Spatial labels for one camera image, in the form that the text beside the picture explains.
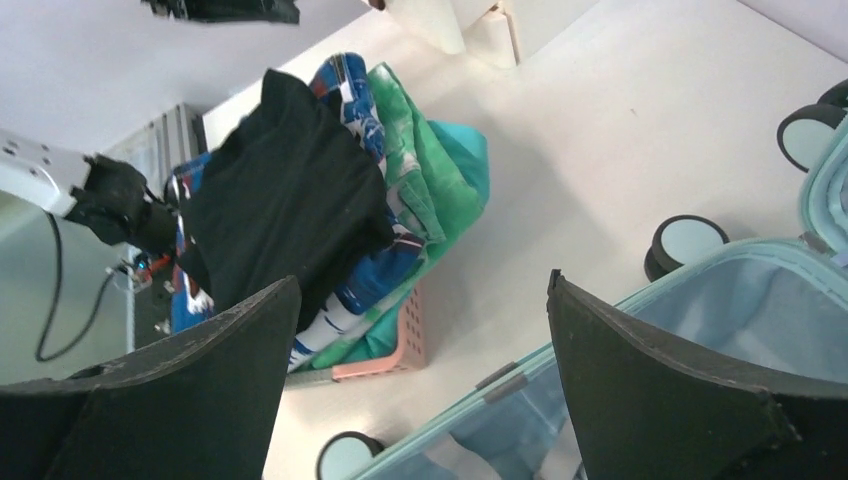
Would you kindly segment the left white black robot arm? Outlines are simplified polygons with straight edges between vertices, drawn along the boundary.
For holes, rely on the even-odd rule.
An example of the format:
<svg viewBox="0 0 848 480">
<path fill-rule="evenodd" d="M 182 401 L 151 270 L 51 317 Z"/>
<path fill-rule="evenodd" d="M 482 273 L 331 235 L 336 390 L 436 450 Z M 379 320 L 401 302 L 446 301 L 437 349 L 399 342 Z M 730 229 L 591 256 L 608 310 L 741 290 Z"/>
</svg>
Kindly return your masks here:
<svg viewBox="0 0 848 480">
<path fill-rule="evenodd" d="M 294 1 L 150 1 L 154 15 L 195 23 L 297 25 Z M 131 164 L 1 131 L 1 191 L 90 229 L 103 243 L 154 254 L 174 250 L 177 219 Z"/>
</svg>

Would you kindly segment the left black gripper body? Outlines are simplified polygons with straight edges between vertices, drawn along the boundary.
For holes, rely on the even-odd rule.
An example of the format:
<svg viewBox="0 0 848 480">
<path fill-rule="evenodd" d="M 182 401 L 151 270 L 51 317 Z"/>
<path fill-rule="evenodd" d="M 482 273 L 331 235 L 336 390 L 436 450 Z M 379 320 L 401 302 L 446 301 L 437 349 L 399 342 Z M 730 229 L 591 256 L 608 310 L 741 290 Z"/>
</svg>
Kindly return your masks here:
<svg viewBox="0 0 848 480">
<path fill-rule="evenodd" d="M 300 23 L 300 10 L 290 0 L 144 0 L 151 12 L 195 23 Z"/>
</svg>

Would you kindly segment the pink perforated plastic basket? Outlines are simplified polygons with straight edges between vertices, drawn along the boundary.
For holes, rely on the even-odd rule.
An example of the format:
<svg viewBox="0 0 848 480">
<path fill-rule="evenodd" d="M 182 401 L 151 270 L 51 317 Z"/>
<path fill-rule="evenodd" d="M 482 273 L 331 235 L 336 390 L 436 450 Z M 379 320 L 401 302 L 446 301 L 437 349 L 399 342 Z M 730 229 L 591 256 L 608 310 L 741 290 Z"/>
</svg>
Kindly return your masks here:
<svg viewBox="0 0 848 480">
<path fill-rule="evenodd" d="M 291 373 L 286 388 L 294 390 L 409 373 L 427 364 L 421 289 L 414 287 L 354 344 L 341 363 L 327 369 L 309 367 Z"/>
</svg>

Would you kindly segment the teal shirt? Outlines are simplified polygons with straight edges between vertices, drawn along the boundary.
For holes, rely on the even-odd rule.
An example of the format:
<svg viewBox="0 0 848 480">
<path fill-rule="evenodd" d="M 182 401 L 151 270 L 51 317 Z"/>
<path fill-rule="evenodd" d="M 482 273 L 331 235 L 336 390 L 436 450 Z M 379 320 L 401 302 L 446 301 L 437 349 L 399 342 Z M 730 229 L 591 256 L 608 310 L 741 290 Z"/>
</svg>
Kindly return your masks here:
<svg viewBox="0 0 848 480">
<path fill-rule="evenodd" d="M 479 131 L 467 125 L 426 120 L 416 138 L 425 142 L 426 154 L 420 163 L 445 239 L 427 243 L 420 265 L 378 304 L 380 317 L 374 324 L 402 302 L 481 217 L 490 195 L 487 142 Z"/>
</svg>

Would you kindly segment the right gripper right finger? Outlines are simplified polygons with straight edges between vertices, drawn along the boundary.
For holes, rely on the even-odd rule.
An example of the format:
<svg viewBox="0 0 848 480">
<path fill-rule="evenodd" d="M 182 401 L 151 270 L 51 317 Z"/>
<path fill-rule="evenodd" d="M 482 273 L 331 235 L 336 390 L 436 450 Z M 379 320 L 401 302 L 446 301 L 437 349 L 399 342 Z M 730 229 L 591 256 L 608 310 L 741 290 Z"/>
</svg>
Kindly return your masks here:
<svg viewBox="0 0 848 480">
<path fill-rule="evenodd" d="M 547 313 L 592 479 L 843 479 L 847 386 L 718 353 L 553 270 Z"/>
</svg>

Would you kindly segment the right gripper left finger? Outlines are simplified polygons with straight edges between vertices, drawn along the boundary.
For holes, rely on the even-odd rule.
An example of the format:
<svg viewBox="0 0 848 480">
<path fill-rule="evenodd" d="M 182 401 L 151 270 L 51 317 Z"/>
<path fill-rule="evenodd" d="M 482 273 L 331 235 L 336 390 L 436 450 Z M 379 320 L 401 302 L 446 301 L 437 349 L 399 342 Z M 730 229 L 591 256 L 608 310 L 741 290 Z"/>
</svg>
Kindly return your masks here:
<svg viewBox="0 0 848 480">
<path fill-rule="evenodd" d="M 3 386 L 2 477 L 260 478 L 300 304 L 287 277 L 68 378 Z"/>
</svg>

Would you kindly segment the light blue ribbed suitcase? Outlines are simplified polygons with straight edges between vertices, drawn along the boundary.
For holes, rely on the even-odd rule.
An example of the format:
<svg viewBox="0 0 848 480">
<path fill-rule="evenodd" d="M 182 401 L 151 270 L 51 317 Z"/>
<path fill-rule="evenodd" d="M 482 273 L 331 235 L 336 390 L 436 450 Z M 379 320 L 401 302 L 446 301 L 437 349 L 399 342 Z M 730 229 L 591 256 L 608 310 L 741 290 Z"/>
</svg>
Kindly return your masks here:
<svg viewBox="0 0 848 480">
<path fill-rule="evenodd" d="M 344 432 L 320 479 L 843 479 L 847 86 L 788 115 L 803 233 L 655 231 L 645 288 L 610 305 L 553 271 L 552 342 L 392 447 Z"/>
</svg>

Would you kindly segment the green white patterned garment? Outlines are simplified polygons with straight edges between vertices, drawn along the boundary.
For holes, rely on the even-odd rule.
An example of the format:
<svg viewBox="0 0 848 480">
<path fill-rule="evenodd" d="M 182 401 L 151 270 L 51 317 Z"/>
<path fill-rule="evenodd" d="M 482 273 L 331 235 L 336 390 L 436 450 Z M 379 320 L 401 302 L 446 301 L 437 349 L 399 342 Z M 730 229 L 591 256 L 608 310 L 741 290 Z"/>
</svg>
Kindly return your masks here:
<svg viewBox="0 0 848 480">
<path fill-rule="evenodd" d="M 420 163 L 426 154 L 425 142 L 416 138 L 418 128 L 424 121 L 435 120 L 426 118 L 387 63 L 374 66 L 368 72 L 367 80 L 376 101 L 378 117 L 386 133 L 388 204 L 400 223 L 424 241 L 424 249 L 414 262 L 412 270 L 405 275 L 403 283 L 426 257 L 427 243 L 445 239 Z M 308 366 L 322 369 L 341 363 L 353 344 L 361 339 L 380 317 L 377 306 L 387 300 L 392 292 L 369 309 L 359 325 L 317 353 Z"/>
</svg>

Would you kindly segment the blue white striped garment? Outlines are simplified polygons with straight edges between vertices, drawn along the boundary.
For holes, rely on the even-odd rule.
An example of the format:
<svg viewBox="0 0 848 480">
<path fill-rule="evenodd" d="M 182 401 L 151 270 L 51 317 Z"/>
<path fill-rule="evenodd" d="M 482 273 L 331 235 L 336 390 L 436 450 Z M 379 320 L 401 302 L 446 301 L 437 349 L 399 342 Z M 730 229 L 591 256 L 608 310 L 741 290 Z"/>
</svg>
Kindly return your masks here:
<svg viewBox="0 0 848 480">
<path fill-rule="evenodd" d="M 358 325 L 423 246 L 390 208 L 385 140 L 360 55 L 331 56 L 309 81 L 268 70 L 256 107 L 184 190 L 177 265 L 189 307 L 223 311 L 295 277 L 290 370 Z"/>
</svg>

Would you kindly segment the black garment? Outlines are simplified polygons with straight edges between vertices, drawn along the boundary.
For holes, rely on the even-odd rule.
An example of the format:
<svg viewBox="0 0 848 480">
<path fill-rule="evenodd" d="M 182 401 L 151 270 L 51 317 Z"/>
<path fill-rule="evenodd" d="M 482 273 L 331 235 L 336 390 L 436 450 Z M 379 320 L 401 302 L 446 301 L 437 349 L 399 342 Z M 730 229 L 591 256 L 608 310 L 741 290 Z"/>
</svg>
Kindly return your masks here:
<svg viewBox="0 0 848 480">
<path fill-rule="evenodd" d="M 302 80 L 276 70 L 180 213 L 190 242 L 178 265 L 217 310 L 293 276 L 300 329 L 394 237 L 376 162 Z"/>
</svg>

